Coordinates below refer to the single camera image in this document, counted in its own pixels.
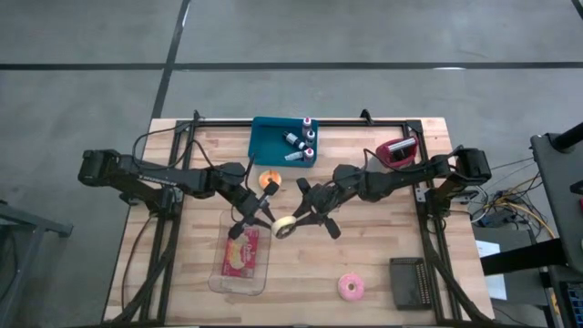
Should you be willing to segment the black perforated tray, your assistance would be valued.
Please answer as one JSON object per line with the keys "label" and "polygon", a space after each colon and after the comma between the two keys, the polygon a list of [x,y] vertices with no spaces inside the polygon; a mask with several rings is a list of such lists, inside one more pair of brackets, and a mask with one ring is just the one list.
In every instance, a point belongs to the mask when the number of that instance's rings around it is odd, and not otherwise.
{"label": "black perforated tray", "polygon": [[394,305],[399,311],[432,309],[432,299],[423,258],[392,258],[389,263]]}

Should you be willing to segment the orange glazed toy donut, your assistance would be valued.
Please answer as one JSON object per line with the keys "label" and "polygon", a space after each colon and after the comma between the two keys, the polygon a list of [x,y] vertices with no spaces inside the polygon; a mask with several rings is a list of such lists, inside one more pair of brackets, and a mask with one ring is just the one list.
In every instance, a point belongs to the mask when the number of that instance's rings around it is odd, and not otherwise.
{"label": "orange glazed toy donut", "polygon": [[281,217],[271,225],[271,233],[277,239],[285,239],[295,232],[296,223],[294,216]]}
{"label": "orange glazed toy donut", "polygon": [[272,182],[280,186],[282,182],[281,174],[276,170],[268,169],[260,174],[258,182],[262,190],[265,190]]}

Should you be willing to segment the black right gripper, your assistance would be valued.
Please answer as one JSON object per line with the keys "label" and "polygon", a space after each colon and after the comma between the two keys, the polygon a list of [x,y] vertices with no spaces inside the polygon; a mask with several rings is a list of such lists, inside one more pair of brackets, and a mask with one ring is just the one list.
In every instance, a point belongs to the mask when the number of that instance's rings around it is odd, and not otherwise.
{"label": "black right gripper", "polygon": [[357,194],[359,182],[359,178],[347,177],[311,186],[307,179],[297,179],[302,201],[292,214],[295,226],[323,225],[333,240],[338,239],[341,230],[329,214]]}

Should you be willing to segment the grey equipment cart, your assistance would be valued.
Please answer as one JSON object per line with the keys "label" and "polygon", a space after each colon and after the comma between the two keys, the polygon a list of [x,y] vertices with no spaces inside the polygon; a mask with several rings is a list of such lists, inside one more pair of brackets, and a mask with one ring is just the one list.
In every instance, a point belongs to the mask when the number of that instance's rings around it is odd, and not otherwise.
{"label": "grey equipment cart", "polygon": [[583,273],[583,122],[530,144],[568,266]]}

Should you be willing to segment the black bar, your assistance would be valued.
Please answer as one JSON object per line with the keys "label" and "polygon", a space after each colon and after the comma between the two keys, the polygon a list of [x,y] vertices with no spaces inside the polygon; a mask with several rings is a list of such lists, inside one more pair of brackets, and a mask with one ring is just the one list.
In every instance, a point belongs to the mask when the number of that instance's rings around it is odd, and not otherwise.
{"label": "black bar", "polygon": [[485,276],[568,264],[560,239],[502,251],[483,257],[480,261]]}

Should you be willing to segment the blue plastic bin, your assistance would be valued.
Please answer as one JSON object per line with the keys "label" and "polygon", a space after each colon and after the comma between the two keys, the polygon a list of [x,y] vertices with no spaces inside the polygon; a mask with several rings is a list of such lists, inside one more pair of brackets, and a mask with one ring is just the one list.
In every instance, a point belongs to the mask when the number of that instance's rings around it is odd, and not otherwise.
{"label": "blue plastic bin", "polygon": [[[251,137],[248,157],[254,158],[254,163],[262,166],[311,168],[318,159],[319,122],[312,120],[310,127],[316,133],[313,143],[305,143],[303,118],[273,118],[256,117],[251,122]],[[299,150],[286,142],[282,133],[289,131],[305,143],[305,148]],[[304,158],[288,161],[284,157],[293,152],[304,152],[307,148],[314,150],[313,160]]]}

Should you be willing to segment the clear plastic container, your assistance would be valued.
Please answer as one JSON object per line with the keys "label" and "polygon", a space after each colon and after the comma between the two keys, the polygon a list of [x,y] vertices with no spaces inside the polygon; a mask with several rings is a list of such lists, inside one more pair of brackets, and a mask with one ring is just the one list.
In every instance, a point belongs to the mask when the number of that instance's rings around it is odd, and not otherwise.
{"label": "clear plastic container", "polygon": [[209,277],[208,285],[213,292],[236,293],[249,296],[256,296],[263,292],[269,265],[271,249],[271,233],[259,226],[247,226],[259,230],[259,248],[257,251],[257,263],[254,276],[250,279],[227,277],[221,274],[221,266],[225,254],[225,247],[229,239],[229,230],[237,220],[242,217],[232,210],[224,210],[220,214],[220,226],[217,238],[217,246],[214,255],[214,263]]}

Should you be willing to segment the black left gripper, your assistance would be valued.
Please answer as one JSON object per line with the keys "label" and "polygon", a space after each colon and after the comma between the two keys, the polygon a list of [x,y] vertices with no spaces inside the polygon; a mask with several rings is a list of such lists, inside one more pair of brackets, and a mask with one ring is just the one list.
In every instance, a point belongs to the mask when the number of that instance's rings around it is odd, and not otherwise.
{"label": "black left gripper", "polygon": [[276,221],[271,212],[268,198],[273,196],[279,187],[274,182],[270,183],[260,198],[252,190],[247,190],[241,185],[228,185],[226,188],[218,190],[221,197],[242,215],[242,219],[230,228],[230,239],[238,239],[247,226],[271,229],[271,225],[268,222],[256,218],[255,214],[258,210],[261,210],[271,222]]}

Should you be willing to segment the pink sprinkled toy donut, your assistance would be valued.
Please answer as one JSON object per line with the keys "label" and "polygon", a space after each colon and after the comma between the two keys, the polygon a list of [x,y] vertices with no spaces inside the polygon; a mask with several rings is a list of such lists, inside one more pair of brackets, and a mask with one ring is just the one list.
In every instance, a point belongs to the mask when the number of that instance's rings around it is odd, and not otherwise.
{"label": "pink sprinkled toy donut", "polygon": [[338,280],[337,290],[347,302],[360,301],[365,293],[364,281],[356,273],[346,273]]}

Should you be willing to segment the red snack packet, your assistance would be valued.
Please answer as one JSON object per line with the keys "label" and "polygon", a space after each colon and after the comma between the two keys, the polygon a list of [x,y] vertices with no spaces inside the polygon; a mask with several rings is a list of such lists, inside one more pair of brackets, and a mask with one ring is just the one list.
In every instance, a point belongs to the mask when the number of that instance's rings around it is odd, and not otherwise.
{"label": "red snack packet", "polygon": [[257,263],[260,233],[247,228],[238,239],[228,239],[221,266],[221,274],[227,277],[250,279]]}

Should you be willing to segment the blue crate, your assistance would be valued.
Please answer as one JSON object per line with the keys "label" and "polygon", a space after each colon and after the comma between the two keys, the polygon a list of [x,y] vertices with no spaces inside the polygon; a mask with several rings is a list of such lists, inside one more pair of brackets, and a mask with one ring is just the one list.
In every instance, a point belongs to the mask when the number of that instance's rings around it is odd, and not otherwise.
{"label": "blue crate", "polygon": [[564,282],[564,294],[569,319],[576,328],[583,328],[583,282]]}

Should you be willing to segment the red-topped metal box grater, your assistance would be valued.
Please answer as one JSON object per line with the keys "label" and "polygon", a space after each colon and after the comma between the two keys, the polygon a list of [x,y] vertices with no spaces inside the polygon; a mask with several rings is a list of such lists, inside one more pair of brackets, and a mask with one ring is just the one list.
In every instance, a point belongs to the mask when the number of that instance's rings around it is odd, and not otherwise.
{"label": "red-topped metal box grater", "polygon": [[397,138],[378,146],[375,155],[386,168],[400,169],[414,161],[417,147],[416,137]]}

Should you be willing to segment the grey metal stand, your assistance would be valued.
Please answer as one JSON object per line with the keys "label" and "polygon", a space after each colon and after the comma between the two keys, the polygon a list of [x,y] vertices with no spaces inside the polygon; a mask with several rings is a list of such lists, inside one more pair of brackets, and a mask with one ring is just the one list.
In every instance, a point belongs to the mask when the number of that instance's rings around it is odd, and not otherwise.
{"label": "grey metal stand", "polygon": [[[51,231],[60,238],[68,238],[72,233],[73,226],[19,210],[3,200],[0,200],[0,226],[8,228],[6,237],[13,243],[15,270],[9,283],[0,291],[0,328],[9,328],[16,315],[25,284],[32,271],[45,233]],[[28,243],[22,251],[18,250],[14,229],[22,229],[30,235]]]}

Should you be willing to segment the white paper sheet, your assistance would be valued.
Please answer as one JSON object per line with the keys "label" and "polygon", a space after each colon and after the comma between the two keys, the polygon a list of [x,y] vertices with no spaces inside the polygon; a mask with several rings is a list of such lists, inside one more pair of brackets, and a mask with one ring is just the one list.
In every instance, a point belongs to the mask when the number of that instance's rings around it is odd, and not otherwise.
{"label": "white paper sheet", "polygon": [[[476,241],[476,247],[480,258],[498,254],[500,252],[500,245],[489,241]],[[485,276],[485,279],[489,297],[492,299],[506,301],[507,294],[504,275],[488,275]]]}

